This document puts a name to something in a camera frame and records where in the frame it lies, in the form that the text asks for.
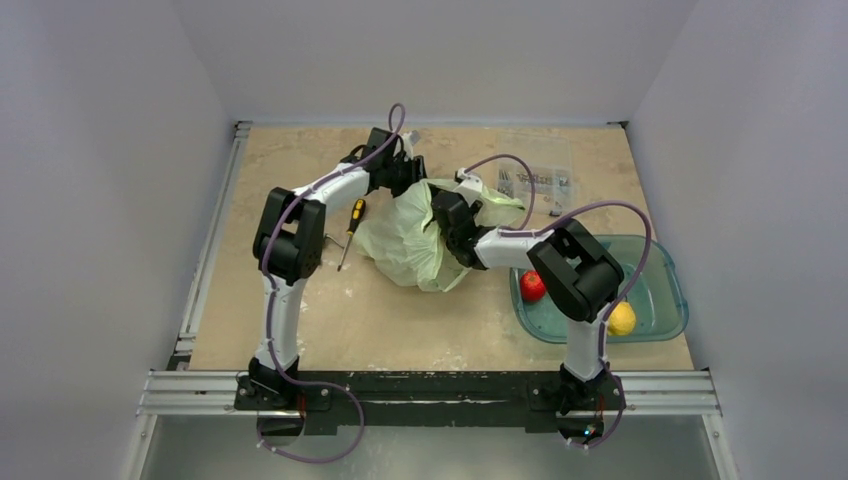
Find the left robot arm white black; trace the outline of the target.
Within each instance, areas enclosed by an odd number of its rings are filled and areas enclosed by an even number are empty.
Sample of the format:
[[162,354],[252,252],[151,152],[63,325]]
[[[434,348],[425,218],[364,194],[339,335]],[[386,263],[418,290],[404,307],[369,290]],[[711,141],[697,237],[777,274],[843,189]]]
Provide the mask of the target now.
[[381,188],[399,196],[424,179],[424,160],[412,154],[411,145],[396,132],[375,128],[329,173],[268,194],[253,241],[265,305],[248,379],[272,408],[287,408],[297,399],[300,304],[307,280],[321,264],[327,215]]

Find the light green plastic bag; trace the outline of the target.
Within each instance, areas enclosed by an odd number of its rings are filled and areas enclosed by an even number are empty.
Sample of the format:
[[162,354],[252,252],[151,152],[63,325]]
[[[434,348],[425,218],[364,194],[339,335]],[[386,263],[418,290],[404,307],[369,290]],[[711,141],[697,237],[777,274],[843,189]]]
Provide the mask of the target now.
[[471,269],[446,248],[430,203],[439,191],[456,186],[438,178],[412,185],[365,216],[353,237],[355,248],[399,286],[425,292],[453,289]]

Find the red fake fruit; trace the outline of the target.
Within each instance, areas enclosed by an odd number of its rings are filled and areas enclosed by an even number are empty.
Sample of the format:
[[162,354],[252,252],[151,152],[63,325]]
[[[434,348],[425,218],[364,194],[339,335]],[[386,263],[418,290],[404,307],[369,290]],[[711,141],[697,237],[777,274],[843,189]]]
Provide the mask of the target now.
[[518,285],[521,299],[525,303],[536,303],[547,294],[547,288],[536,271],[524,272]]

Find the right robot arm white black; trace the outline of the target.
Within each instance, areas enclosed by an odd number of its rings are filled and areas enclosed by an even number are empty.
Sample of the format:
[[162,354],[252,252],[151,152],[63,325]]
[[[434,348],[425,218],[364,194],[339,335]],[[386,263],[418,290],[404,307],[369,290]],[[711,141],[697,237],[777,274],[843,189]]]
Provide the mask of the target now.
[[624,280],[618,261],[575,217],[621,201],[581,207],[540,230],[513,231],[476,223],[477,207],[455,192],[441,190],[431,201],[448,251],[460,265],[476,269],[514,268],[536,272],[547,294],[569,321],[561,392],[584,407],[601,391],[606,367],[603,314],[618,301]]

